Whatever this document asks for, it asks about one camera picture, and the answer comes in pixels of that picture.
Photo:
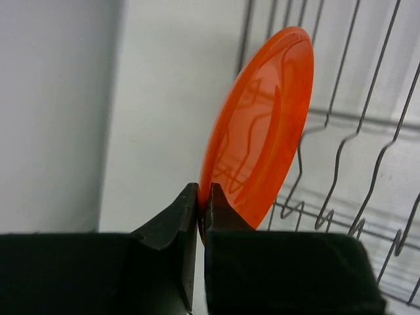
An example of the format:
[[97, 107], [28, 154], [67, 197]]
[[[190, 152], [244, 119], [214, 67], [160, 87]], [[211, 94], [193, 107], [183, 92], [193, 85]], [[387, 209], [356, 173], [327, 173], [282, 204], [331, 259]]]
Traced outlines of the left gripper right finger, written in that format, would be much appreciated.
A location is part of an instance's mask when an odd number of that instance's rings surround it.
[[220, 184], [211, 185], [203, 231], [208, 312], [252, 314], [259, 267], [248, 241], [256, 231], [230, 206]]

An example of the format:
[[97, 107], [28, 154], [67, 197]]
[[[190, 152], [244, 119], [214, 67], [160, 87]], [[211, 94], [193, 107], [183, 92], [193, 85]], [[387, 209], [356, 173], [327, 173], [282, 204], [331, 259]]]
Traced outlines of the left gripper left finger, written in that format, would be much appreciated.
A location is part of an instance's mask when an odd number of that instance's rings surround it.
[[198, 186], [187, 184], [164, 210], [131, 233], [124, 268], [126, 312], [192, 310]]

